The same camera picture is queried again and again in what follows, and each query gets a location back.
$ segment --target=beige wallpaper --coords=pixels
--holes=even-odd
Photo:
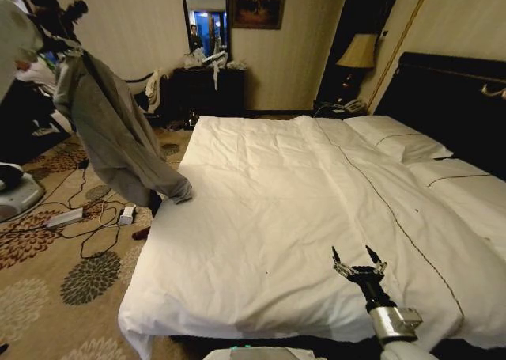
[[[398,0],[386,30],[387,45],[379,48],[376,72],[362,86],[361,97],[376,108],[404,51],[506,60],[506,3],[504,0],[424,0],[387,76],[373,100],[371,95],[390,57],[400,32],[417,0]]]
[[[281,30],[233,29],[250,109],[312,109],[344,0],[285,0]]]
[[[122,78],[177,66],[188,51],[181,0],[85,1],[77,36]],[[343,2],[286,0],[281,30],[232,30],[234,58],[249,65],[248,108],[312,108]]]
[[[59,0],[66,6],[73,0]],[[174,67],[188,52],[182,0],[85,0],[76,33],[84,48],[120,77]]]

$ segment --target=lamp shade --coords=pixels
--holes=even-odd
[[[376,34],[356,34],[345,54],[336,63],[338,66],[371,69],[374,67]]]

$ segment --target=mirror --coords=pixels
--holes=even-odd
[[[228,0],[183,0],[190,52],[202,48],[210,57],[221,51],[230,60]]]

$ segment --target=floral carpet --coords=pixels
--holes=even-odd
[[[167,163],[177,169],[191,132],[156,132]],[[118,329],[117,313],[144,244],[130,236],[150,225],[151,213],[138,207],[133,225],[93,233],[103,206],[101,223],[111,224],[128,203],[91,165],[77,169],[85,158],[79,138],[72,136],[26,164],[46,195],[27,214],[0,223],[0,345],[9,344],[0,360],[138,358]],[[37,228],[76,207],[84,207],[80,222],[55,232]],[[182,344],[159,338],[153,360],[162,358],[192,357]]]

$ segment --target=white duvet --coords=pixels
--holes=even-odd
[[[388,262],[383,288],[422,315],[419,345],[506,345],[504,261],[342,121],[202,117],[179,170],[194,198],[164,201],[119,310],[141,358],[155,335],[373,336],[332,245],[349,265],[371,263],[366,244]]]

